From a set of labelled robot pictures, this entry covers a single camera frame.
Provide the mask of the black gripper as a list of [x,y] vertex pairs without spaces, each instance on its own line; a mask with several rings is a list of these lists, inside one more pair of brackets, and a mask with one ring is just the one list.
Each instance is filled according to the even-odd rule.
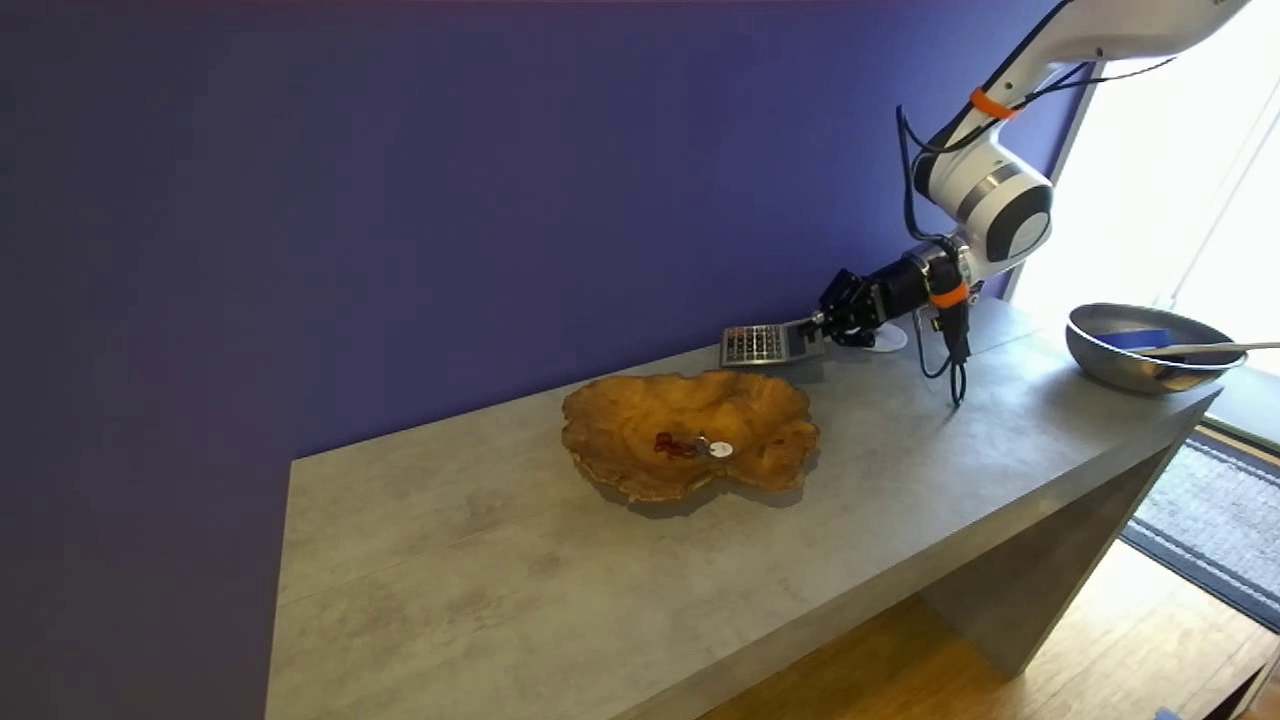
[[839,268],[818,291],[818,318],[828,323],[803,323],[813,349],[863,345],[880,323],[930,309],[955,309],[967,302],[967,274],[946,243],[925,243],[882,263],[870,276]]

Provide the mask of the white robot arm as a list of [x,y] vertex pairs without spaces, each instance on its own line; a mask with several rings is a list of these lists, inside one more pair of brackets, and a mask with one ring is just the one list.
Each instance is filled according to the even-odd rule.
[[967,298],[1019,268],[1050,238],[1050,181],[1002,144],[1002,129],[1075,69],[1170,61],[1215,38],[1249,0],[1061,0],[907,161],[903,201],[925,196],[953,230],[914,233],[897,263],[839,274],[803,341],[869,345],[903,314],[962,318]]

